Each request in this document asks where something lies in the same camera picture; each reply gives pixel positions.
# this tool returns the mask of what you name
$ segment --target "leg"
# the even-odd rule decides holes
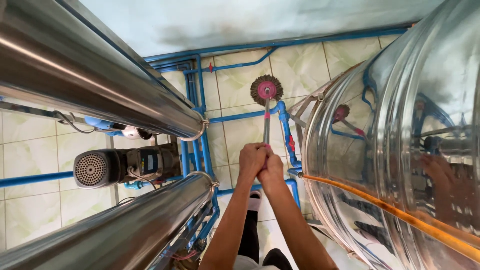
[[[252,199],[259,200],[256,204],[258,204],[258,206],[260,205],[260,196],[251,195],[250,200]],[[247,211],[247,216],[245,218],[245,225],[243,226],[243,234],[241,236],[240,247],[237,254],[247,256],[258,263],[260,253],[257,233],[258,207],[251,207],[250,204],[252,203],[249,202],[249,210]]]
[[[292,270],[292,266],[287,257],[283,255],[282,251],[278,248],[274,248],[265,256],[262,266],[273,265],[280,270]]]

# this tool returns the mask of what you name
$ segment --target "foot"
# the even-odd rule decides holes
[[[262,202],[262,193],[258,190],[250,192],[250,199],[248,199],[248,210],[257,211],[260,209],[260,203]]]

